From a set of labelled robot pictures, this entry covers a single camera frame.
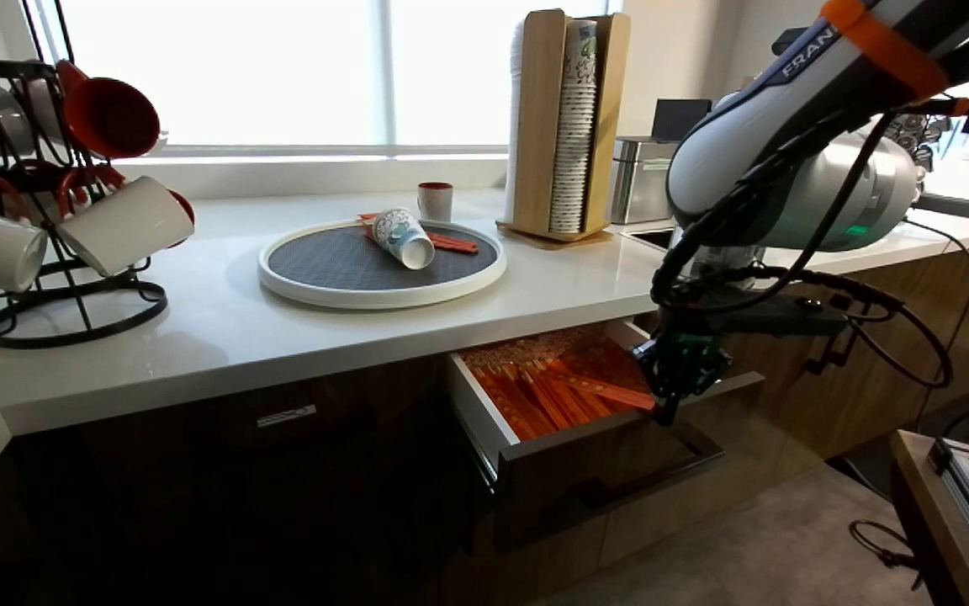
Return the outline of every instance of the kitchen counter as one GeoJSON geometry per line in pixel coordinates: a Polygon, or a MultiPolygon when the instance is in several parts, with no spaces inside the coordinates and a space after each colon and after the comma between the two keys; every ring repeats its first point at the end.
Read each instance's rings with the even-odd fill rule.
{"type": "MultiPolygon", "coordinates": [[[[260,287],[266,242],[361,211],[411,204],[404,196],[217,198],[198,200],[198,232],[155,254],[149,278],[167,309],[128,334],[57,349],[0,349],[0,450],[13,435],[205,401],[339,370],[465,349],[598,319],[648,312],[659,249],[644,229],[548,244],[495,229],[502,193],[462,193],[453,218],[497,234],[506,271],[465,298],[418,309],[339,312],[296,306],[260,287]]],[[[969,242],[969,218],[916,211],[969,242]]],[[[813,270],[851,271],[938,254],[938,234],[896,229],[860,252],[813,254],[813,270]]]]}

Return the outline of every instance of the mug rack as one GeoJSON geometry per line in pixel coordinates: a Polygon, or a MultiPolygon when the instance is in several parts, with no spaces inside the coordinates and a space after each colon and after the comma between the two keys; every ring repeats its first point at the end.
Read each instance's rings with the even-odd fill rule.
{"type": "MultiPolygon", "coordinates": [[[[60,2],[57,28],[70,60],[70,39],[60,2]]],[[[32,60],[0,60],[0,216],[30,218],[48,232],[48,254],[32,287],[21,292],[0,288],[0,347],[40,349],[66,347],[131,328],[167,306],[158,282],[140,278],[151,259],[133,263],[122,277],[96,277],[60,239],[62,176],[90,176],[73,181],[84,200],[96,204],[114,193],[110,161],[94,161],[62,135],[60,73],[44,58],[32,13],[23,2],[32,60]]]]}

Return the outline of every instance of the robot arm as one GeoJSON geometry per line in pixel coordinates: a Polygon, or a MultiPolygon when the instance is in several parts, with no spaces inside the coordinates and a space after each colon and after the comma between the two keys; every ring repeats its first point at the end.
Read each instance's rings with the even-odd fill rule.
{"type": "Polygon", "coordinates": [[[880,135],[896,112],[959,80],[969,80],[969,0],[828,0],[771,71],[685,135],[666,181],[682,229],[653,278],[663,327],[634,349],[666,419],[725,368],[709,317],[751,306],[751,292],[723,306],[706,296],[725,282],[730,263],[700,270],[691,259],[718,244],[801,249],[789,271],[754,296],[762,304],[817,249],[859,249],[892,232],[918,176],[880,135]]]}

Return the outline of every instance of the cabinet handle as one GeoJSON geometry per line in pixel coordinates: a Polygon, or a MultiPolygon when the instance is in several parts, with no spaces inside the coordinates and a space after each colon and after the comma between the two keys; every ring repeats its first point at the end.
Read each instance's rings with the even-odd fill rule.
{"type": "Polygon", "coordinates": [[[278,427],[278,423],[305,419],[305,416],[317,416],[317,415],[320,415],[317,404],[303,404],[303,406],[288,406],[288,409],[263,415],[263,416],[254,416],[254,427],[266,429],[266,427],[278,427]]]}

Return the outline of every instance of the metal stand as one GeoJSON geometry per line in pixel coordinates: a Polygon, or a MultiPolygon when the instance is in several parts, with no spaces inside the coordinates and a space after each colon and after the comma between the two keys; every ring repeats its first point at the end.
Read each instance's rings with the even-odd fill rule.
{"type": "Polygon", "coordinates": [[[66,216],[66,196],[84,204],[107,198],[122,176],[110,161],[94,161],[80,145],[73,145],[60,129],[60,71],[44,62],[44,51],[32,31],[30,36],[40,60],[0,60],[0,216],[26,218],[40,226],[49,239],[40,277],[23,292],[0,292],[0,347],[66,347],[96,336],[131,328],[167,306],[158,282],[145,282],[139,271],[149,259],[133,263],[122,277],[90,271],[70,244],[60,239],[60,218],[66,216]],[[90,312],[94,296],[128,296],[118,312],[90,312]],[[21,328],[26,317],[48,312],[48,306],[70,309],[66,322],[54,322],[44,334],[21,328]]]}

